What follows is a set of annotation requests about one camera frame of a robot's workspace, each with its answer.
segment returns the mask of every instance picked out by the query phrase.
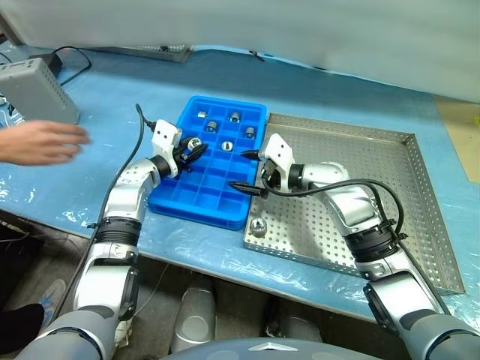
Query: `power adapter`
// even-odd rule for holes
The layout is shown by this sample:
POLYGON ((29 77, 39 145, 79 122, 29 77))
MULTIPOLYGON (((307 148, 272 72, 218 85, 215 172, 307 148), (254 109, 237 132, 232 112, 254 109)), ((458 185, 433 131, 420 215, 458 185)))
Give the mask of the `power adapter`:
POLYGON ((40 58, 43 59, 45 64, 48 66, 52 74, 57 77, 60 73, 60 69, 62 69, 62 60, 60 60, 59 56, 54 52, 50 52, 48 54, 38 54, 32 55, 28 57, 29 59, 36 59, 40 58))

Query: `blue plastic tray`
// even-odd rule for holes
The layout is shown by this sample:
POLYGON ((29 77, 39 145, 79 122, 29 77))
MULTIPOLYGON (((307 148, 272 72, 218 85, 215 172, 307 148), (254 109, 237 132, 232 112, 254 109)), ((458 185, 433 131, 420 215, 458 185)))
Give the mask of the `blue plastic tray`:
POLYGON ((177 126, 183 129, 182 138, 199 137, 208 149, 192 164, 192 172, 177 178, 162 180, 148 198, 153 212, 184 218, 200 223, 239 230, 245 226, 250 196, 234 190, 228 182, 237 180, 253 185, 258 162, 242 156, 245 150, 259 149, 267 122, 266 107, 214 97, 194 96, 184 108, 177 126), (199 117, 199 112, 206 117, 199 117), (232 113, 240 122, 230 121, 232 113), (207 132, 208 122, 217 123, 215 133, 207 132), (255 129, 255 138, 245 137, 247 128, 255 129), (221 145, 230 141, 232 151, 221 145))

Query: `white wall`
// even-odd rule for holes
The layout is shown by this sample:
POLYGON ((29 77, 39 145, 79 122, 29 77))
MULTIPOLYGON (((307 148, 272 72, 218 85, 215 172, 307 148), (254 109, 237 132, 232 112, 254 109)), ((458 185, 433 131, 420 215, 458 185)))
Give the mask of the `white wall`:
POLYGON ((480 102, 480 0, 0 0, 30 45, 218 44, 480 102))

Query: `human hand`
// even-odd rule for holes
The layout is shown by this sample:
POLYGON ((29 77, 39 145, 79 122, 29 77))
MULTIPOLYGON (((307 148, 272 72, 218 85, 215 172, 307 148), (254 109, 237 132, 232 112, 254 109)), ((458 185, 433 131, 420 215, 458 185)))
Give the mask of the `human hand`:
POLYGON ((71 161, 80 145, 89 144, 86 131, 76 125, 33 120, 0 130, 0 162, 48 165, 71 161))

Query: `gray box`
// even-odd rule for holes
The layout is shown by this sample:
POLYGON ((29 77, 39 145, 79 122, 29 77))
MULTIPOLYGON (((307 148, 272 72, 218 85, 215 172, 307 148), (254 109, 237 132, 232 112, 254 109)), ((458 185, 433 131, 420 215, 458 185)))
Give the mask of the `gray box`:
POLYGON ((41 58, 2 65, 0 92, 25 120, 78 124, 79 110, 41 58))

